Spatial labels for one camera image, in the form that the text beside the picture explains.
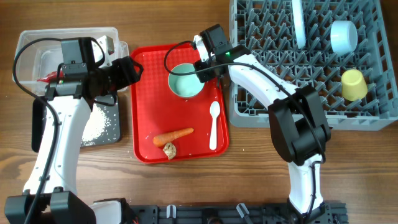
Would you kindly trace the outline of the green bowl with rice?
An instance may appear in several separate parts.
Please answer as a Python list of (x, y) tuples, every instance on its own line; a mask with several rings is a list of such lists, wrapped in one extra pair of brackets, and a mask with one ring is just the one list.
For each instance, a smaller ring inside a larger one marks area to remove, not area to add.
[[(189, 73), (194, 72), (195, 67), (190, 63), (182, 63), (174, 67), (172, 71), (174, 73)], [(179, 76), (170, 73), (168, 84), (170, 90), (181, 98), (193, 98), (197, 96), (205, 86), (196, 74)]]

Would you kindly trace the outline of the white plastic spoon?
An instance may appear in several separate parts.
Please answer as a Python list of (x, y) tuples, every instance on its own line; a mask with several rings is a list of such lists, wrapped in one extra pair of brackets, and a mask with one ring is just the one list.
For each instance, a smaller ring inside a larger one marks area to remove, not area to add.
[(214, 151), (217, 147), (217, 118), (220, 115), (221, 108), (217, 101), (212, 102), (210, 114), (212, 118), (209, 148)]

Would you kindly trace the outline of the red snack wrapper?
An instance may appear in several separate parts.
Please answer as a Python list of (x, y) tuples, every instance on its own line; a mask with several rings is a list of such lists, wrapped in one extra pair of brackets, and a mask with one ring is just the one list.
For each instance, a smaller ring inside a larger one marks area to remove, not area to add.
[(50, 83), (54, 82), (55, 80), (62, 79), (63, 78), (63, 71), (61, 70), (60, 73), (57, 73), (57, 71), (51, 72), (47, 74), (45, 77), (37, 79), (38, 82), (44, 82), (44, 83)]

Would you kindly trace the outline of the orange carrot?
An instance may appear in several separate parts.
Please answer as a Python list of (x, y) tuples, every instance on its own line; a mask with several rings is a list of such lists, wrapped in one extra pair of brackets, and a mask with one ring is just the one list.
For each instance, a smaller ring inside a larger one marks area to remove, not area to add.
[(181, 129), (181, 130), (177, 130), (177, 131), (172, 131), (169, 133), (159, 134), (159, 135), (156, 135), (155, 137), (153, 137), (152, 143), (157, 147), (161, 147), (161, 146), (164, 146), (167, 143), (172, 142), (178, 138), (189, 135), (192, 132), (194, 132), (193, 128), (185, 128), (185, 129)]

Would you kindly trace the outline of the beige food lump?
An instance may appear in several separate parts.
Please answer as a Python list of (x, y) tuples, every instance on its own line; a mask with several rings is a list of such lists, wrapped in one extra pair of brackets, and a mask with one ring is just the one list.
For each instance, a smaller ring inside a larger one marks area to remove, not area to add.
[(165, 153), (165, 155), (168, 157), (169, 160), (172, 160), (177, 154), (177, 149), (171, 142), (168, 142), (164, 146), (163, 152)]

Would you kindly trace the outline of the light blue plate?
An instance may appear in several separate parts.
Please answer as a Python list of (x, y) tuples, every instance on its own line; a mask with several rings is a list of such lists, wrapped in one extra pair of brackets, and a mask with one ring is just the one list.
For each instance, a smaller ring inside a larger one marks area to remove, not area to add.
[(302, 0), (292, 0), (292, 13), (293, 13), (297, 48), (302, 49), (305, 47), (305, 44), (306, 44)]

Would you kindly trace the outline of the light blue bowl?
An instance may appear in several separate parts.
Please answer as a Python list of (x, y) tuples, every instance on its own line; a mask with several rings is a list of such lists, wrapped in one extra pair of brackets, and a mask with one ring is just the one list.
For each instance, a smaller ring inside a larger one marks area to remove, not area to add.
[(351, 21), (334, 21), (331, 25), (330, 42), (334, 53), (342, 56), (354, 52), (358, 44), (358, 33)]

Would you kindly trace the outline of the yellow plastic cup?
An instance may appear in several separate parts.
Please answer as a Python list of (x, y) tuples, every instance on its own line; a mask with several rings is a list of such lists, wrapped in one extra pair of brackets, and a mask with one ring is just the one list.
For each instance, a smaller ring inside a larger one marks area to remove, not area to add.
[(342, 96), (348, 101), (363, 99), (368, 93), (368, 87), (361, 71), (347, 70), (341, 76)]

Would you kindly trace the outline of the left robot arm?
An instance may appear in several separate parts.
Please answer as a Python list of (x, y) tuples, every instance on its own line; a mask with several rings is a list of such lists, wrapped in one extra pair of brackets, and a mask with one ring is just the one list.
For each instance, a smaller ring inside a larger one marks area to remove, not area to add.
[(23, 192), (6, 200), (10, 223), (137, 223), (126, 199), (111, 198), (87, 205), (76, 192), (76, 168), (81, 140), (99, 97), (137, 83), (144, 68), (131, 57), (110, 66), (96, 60), (96, 39), (77, 37), (60, 41), (63, 62), (56, 76), (36, 96), (46, 109), (44, 131), (34, 170)]

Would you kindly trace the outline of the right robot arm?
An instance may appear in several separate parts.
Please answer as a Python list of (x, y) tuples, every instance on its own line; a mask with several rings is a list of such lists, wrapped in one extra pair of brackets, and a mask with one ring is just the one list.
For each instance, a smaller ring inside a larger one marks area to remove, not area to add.
[(331, 132), (316, 89), (283, 80), (248, 48), (232, 46), (219, 24), (194, 36), (192, 47), (200, 56), (195, 69), (201, 82), (227, 74), (267, 108), (272, 143), (288, 163), (291, 221), (309, 223), (323, 215), (320, 166)]

